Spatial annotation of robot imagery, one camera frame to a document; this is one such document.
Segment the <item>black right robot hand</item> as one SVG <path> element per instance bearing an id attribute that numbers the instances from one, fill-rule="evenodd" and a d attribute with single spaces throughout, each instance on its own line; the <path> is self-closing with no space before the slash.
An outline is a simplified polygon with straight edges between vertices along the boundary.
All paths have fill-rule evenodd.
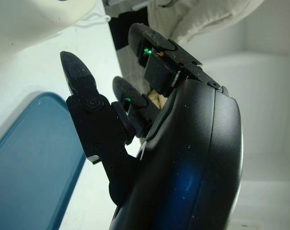
<path id="1" fill-rule="evenodd" d="M 238 104 L 201 63 L 146 25 L 128 43 L 145 79 L 166 103 L 159 109 L 121 77 L 110 103 L 73 53 L 60 60 L 66 103 L 86 158 L 101 162 L 116 204 L 112 230 L 224 230 L 242 176 Z"/>

